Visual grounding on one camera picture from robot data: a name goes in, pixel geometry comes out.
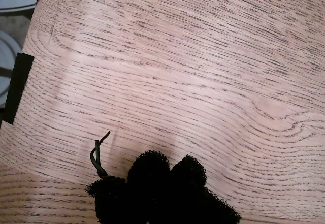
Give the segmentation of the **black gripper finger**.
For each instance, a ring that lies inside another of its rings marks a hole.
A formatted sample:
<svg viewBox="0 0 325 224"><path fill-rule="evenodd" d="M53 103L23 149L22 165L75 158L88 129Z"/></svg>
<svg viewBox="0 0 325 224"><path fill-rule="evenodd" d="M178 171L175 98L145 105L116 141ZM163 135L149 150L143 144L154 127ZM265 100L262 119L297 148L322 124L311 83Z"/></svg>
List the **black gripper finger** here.
<svg viewBox="0 0 325 224"><path fill-rule="evenodd" d="M173 223L239 223L242 216L206 187L206 170L186 155L170 170Z"/></svg>
<svg viewBox="0 0 325 224"><path fill-rule="evenodd" d="M161 152L139 155L126 179L102 176L86 187L99 223L163 223L169 161Z"/></svg>

